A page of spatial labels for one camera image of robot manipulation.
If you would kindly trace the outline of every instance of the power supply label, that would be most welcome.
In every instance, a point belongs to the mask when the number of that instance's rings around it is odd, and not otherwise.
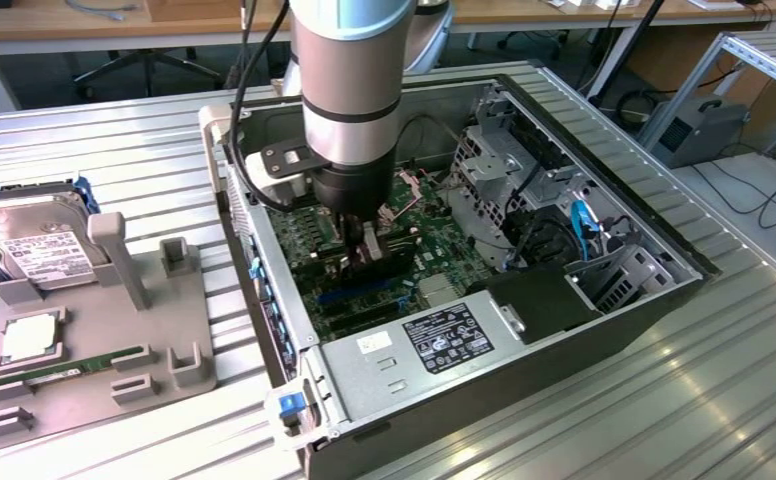
[[[92,273],[92,262],[74,232],[3,240],[2,246],[36,283]]]
[[[495,350],[465,303],[403,324],[425,368],[441,373]]]

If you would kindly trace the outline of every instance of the desk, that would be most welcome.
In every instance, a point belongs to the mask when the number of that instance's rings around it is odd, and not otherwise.
[[[776,478],[774,259],[550,71],[517,62],[425,78],[458,73],[513,76],[725,274],[623,353],[366,478]],[[0,181],[83,169],[128,219],[131,251],[166,235],[202,247],[220,378],[183,402],[0,450],[0,479],[302,478],[264,420],[268,380],[208,208],[198,109],[230,101],[206,92],[0,114]]]
[[[776,28],[776,0],[772,1]],[[601,28],[607,25],[610,11],[597,7],[569,7],[558,10],[535,0],[455,0],[457,17],[453,32],[510,32]],[[601,72],[598,86],[611,71],[625,45],[634,36],[637,24],[649,7],[626,8],[614,21],[623,27],[609,62]],[[669,0],[658,25],[750,22],[750,11],[703,12],[687,0]],[[256,12],[255,31],[250,41],[263,39],[278,11],[278,1],[262,2]],[[59,53],[138,48],[166,48],[240,42],[239,19],[207,19],[151,22],[146,11],[128,12],[124,22],[114,22],[78,12],[63,0],[16,0],[11,9],[0,10],[0,55]],[[290,40],[286,30],[278,40]],[[0,75],[0,112],[18,110],[18,100]]]

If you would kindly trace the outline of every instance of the green circuit board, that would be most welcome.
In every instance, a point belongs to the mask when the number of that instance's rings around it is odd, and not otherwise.
[[[327,252],[343,251],[343,241],[326,207],[314,206],[288,214],[271,213],[306,309],[325,341],[343,338],[431,308],[418,285],[434,275],[445,274],[462,296],[475,282],[494,274],[439,197],[435,181],[423,174],[417,178],[422,197],[394,222],[382,222],[379,231],[381,236],[399,238],[397,242],[407,242],[409,246],[409,232],[418,229],[414,263],[399,275],[369,285],[339,289],[327,281],[334,263],[321,257],[326,257]],[[387,203],[391,212],[403,211],[414,199],[407,181],[398,176]]]

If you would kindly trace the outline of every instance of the motherboard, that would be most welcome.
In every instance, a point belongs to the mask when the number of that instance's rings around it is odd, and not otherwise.
[[[343,285],[330,280],[338,262],[329,259],[345,252],[330,210],[317,205],[287,214],[271,213],[299,293],[323,341],[461,298],[475,282],[495,273],[441,196],[449,188],[423,170],[398,171],[391,200],[381,209],[379,235],[398,262],[409,256],[409,267],[403,266],[391,278],[365,284]]]

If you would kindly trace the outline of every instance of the aluminum profile table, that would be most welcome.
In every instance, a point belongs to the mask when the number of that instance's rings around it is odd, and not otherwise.
[[[682,104],[694,94],[699,82],[706,78],[706,73],[714,68],[718,56],[724,52],[733,54],[748,65],[776,80],[776,31],[721,33],[685,81],[679,92],[641,132],[641,143],[647,150],[651,150],[661,140]],[[729,91],[737,76],[730,76],[718,86],[715,93],[722,94]],[[768,150],[770,151],[774,146],[776,146],[776,138],[773,140]]]
[[[724,270],[627,350],[369,478],[776,478],[776,263],[547,70],[506,73]],[[268,89],[251,98],[272,95]],[[210,194],[199,107],[230,93],[0,114],[0,181],[83,170],[130,249],[202,246],[220,387],[0,451],[0,478],[302,477],[272,444],[270,387]]]

